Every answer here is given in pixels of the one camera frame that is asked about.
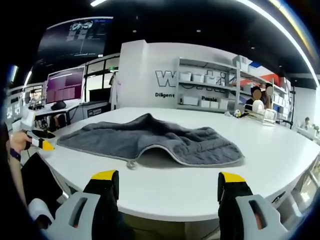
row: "white round table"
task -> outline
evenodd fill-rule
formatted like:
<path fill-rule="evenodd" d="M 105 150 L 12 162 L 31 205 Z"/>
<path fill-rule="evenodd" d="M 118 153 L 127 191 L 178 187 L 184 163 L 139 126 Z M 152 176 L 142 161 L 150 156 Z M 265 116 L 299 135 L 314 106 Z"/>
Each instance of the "white round table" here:
<path fill-rule="evenodd" d="M 90 123 L 100 121 L 127 123 L 151 113 L 156 119 L 177 123 L 185 128 L 211 127 L 235 143 L 244 162 L 228 167 L 186 167 L 176 163 L 164 150 L 146 152 L 134 170 L 125 161 L 96 156 L 57 146 L 57 138 Z M 120 212 L 146 219 L 195 222 L 218 218 L 218 173 L 242 176 L 253 194 L 270 202 L 310 166 L 320 146 L 286 128 L 264 126 L 249 118 L 219 113 L 164 108 L 121 108 L 103 113 L 55 132 L 50 141 L 52 152 L 39 151 L 47 164 L 66 183 L 83 190 L 91 176 L 102 171 L 119 171 Z"/>

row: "wrist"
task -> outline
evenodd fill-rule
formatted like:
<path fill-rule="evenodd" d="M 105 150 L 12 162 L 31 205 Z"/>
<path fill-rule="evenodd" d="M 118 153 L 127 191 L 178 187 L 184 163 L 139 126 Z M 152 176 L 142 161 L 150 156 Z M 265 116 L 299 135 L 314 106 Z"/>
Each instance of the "wrist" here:
<path fill-rule="evenodd" d="M 11 155 L 12 158 L 18 160 L 19 162 L 21 161 L 21 155 L 15 149 L 10 148 L 10 155 Z"/>
<path fill-rule="evenodd" d="M 13 150 L 15 150 L 16 153 L 18 153 L 18 154 L 21 153 L 20 147 L 18 147 L 14 141 L 10 141 L 10 148 L 12 148 Z"/>

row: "gray towel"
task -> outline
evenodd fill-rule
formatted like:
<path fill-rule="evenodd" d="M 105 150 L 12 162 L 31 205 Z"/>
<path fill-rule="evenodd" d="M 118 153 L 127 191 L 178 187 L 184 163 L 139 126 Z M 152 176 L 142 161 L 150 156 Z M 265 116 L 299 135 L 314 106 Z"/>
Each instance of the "gray towel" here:
<path fill-rule="evenodd" d="M 149 113 L 124 123 L 98 122 L 60 137 L 57 144 L 86 153 L 134 161 L 151 148 L 166 150 L 180 164 L 215 167 L 244 158 L 240 149 L 210 127 L 187 129 Z"/>

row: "black wristband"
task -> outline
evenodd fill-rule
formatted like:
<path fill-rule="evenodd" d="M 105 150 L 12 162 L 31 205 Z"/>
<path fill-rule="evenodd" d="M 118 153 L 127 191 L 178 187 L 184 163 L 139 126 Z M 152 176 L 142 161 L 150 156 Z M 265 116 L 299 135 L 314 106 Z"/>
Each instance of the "black wristband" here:
<path fill-rule="evenodd" d="M 13 148 L 10 148 L 10 155 L 11 157 L 17 159 L 19 162 L 21 161 L 21 155 L 17 153 Z"/>

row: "computer monitor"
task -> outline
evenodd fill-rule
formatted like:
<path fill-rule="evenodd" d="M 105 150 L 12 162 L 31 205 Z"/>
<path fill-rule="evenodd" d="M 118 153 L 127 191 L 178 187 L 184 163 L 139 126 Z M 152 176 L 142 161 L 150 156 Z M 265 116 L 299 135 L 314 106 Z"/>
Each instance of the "computer monitor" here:
<path fill-rule="evenodd" d="M 84 73 L 84 66 L 50 73 L 46 83 L 45 103 L 81 99 Z"/>
<path fill-rule="evenodd" d="M 113 17 L 85 17 L 46 29 L 36 54 L 35 66 L 103 56 Z"/>

